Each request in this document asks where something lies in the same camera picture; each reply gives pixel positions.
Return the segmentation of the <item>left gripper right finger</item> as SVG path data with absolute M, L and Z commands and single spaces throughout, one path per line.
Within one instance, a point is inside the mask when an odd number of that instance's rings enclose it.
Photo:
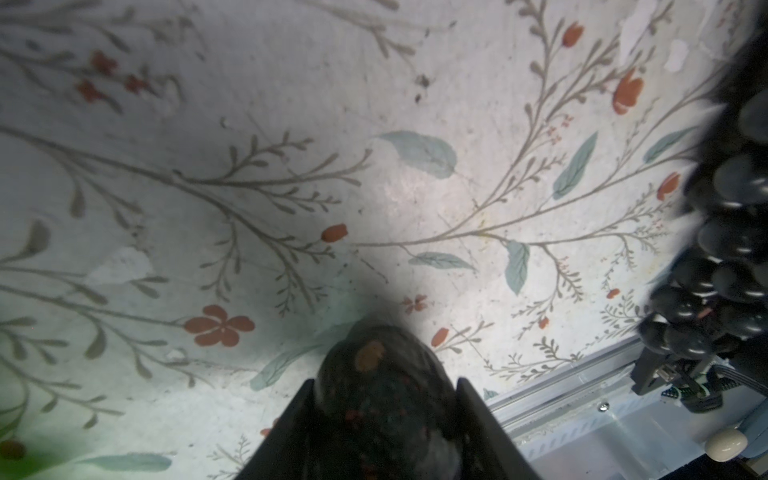
M 463 441 L 462 480 L 539 480 L 471 382 L 459 378 L 458 419 Z

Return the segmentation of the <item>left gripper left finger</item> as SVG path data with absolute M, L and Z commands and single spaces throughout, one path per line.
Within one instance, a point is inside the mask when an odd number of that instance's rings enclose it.
M 310 437 L 316 426 L 314 380 L 305 380 L 236 480 L 311 479 Z

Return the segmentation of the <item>dark fake avocado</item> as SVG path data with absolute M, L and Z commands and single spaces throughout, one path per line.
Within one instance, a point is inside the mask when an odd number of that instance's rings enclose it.
M 315 478 L 460 478 L 455 387 L 404 327 L 358 322 L 323 360 L 314 402 Z

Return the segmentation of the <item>black fake grape bunch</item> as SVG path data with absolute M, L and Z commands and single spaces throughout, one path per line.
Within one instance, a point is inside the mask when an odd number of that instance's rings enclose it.
M 737 53 L 716 98 L 723 109 L 683 189 L 702 223 L 638 326 L 646 349 L 687 360 L 767 332 L 766 27 Z

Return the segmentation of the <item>floral table mat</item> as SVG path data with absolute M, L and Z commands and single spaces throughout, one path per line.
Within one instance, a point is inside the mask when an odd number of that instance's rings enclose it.
M 5 1 L 1 475 L 231 479 L 395 316 L 485 398 L 630 336 L 763 1 Z

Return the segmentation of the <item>aluminium front rail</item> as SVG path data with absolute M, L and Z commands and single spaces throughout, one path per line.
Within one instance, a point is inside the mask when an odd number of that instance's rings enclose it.
M 763 400 L 738 386 L 722 408 L 691 413 L 659 388 L 638 395 L 630 372 L 641 350 L 625 340 L 510 392 L 481 395 L 542 479 L 660 479 L 701 457 L 706 440 Z

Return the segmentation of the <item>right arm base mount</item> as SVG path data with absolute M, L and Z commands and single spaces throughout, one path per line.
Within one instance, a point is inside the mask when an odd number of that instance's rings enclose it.
M 644 348 L 630 379 L 638 396 L 657 392 L 662 398 L 678 402 L 690 413 L 703 414 L 724 406 L 724 393 L 746 387 L 767 397 L 767 385 L 737 371 L 732 366 L 709 360 L 688 360 L 671 353 Z

